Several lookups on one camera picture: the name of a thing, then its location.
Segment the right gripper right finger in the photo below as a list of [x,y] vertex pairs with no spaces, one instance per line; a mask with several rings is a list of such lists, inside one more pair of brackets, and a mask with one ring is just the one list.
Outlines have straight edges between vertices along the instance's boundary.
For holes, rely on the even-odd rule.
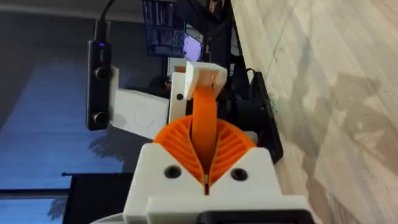
[[217,143],[208,175],[210,197],[232,194],[265,194],[265,190],[281,193],[271,155],[257,147],[236,126],[219,119]]

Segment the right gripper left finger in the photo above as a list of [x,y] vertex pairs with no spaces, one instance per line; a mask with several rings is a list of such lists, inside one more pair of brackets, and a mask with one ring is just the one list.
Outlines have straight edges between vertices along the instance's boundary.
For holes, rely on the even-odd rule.
[[191,140],[192,116],[172,121],[143,145],[123,210],[124,223],[196,223],[205,175]]

